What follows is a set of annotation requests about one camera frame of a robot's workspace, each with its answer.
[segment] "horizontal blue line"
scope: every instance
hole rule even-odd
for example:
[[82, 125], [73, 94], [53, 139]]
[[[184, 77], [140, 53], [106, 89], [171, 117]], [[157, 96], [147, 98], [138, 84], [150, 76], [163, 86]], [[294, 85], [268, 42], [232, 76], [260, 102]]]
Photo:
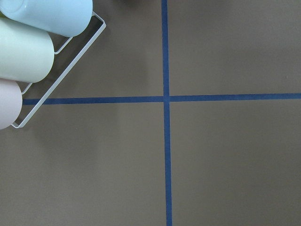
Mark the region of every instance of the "horizontal blue line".
[[[23, 105], [35, 105], [40, 99], [24, 99]], [[87, 98], [50, 98], [44, 105], [75, 104], [114, 104], [114, 103], [151, 103], [163, 102], [162, 96], [154, 97], [87, 97]]]
[[[301, 99], [301, 93], [280, 94], [231, 94], [231, 95], [197, 95], [170, 96], [170, 102], [191, 101], [237, 101], [237, 100], [286, 100]], [[35, 105], [40, 99], [24, 99], [23, 105]], [[87, 98], [51, 98], [44, 105], [75, 105], [75, 104], [116, 104], [116, 103], [159, 103], [163, 96], [153, 97], [87, 97]]]
[[171, 102], [301, 99], [301, 93], [171, 96]]

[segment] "mug rack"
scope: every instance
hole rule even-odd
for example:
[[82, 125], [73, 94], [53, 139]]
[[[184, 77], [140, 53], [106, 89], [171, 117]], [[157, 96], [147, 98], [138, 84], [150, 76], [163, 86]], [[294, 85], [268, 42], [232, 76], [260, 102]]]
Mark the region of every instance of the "mug rack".
[[[43, 95], [43, 97], [34, 105], [32, 110], [25, 116], [25, 118], [17, 124], [14, 122], [12, 124], [16, 129], [24, 127], [27, 122], [33, 117], [33, 115], [37, 112], [37, 110], [43, 105], [46, 99], [50, 96], [50, 94], [56, 89], [56, 87], [61, 83], [61, 81], [66, 77], [66, 75], [70, 72], [70, 70], [75, 66], [75, 64], [81, 59], [81, 57], [85, 54], [85, 52], [91, 47], [91, 45], [95, 42], [98, 36], [104, 31], [106, 27], [105, 21], [98, 16], [95, 12], [92, 13], [92, 17], [96, 17], [103, 24], [101, 27], [94, 33], [92, 38], [86, 43], [86, 45], [81, 49], [81, 51], [74, 57], [71, 63], [67, 66], [67, 68], [63, 71], [63, 73], [56, 79], [56, 81], [52, 84], [52, 86], [47, 90], [47, 92]], [[56, 52], [55, 55], [60, 54], [60, 52], [68, 45], [68, 43], [72, 40], [73, 37], [69, 38]], [[29, 83], [27, 87], [22, 92], [24, 95], [31, 87], [32, 83]]]

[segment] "light blue mug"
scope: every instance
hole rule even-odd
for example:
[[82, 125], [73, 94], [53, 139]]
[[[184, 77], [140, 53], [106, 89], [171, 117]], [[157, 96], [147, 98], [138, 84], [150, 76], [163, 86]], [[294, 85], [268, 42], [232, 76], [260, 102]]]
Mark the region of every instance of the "light blue mug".
[[12, 20], [73, 37], [88, 26], [92, 0], [0, 0], [0, 11]]

